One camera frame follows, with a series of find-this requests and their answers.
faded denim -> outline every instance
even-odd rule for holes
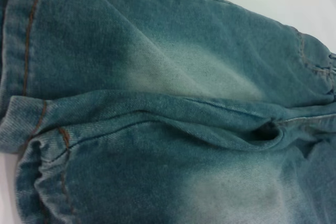
[[[24,223],[336,223],[317,39],[224,0],[1,3]]]

light blue denim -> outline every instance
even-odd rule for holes
[[[223,0],[2,3],[23,223],[336,223],[317,39]]]

blue jeans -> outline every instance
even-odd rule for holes
[[[8,0],[24,223],[336,223],[336,55],[224,0]]]

denim fabric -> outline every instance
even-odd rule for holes
[[[24,223],[335,223],[336,55],[223,0],[8,0]]]

jeans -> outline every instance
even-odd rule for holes
[[[24,223],[336,222],[336,55],[314,37],[224,0],[1,3]]]

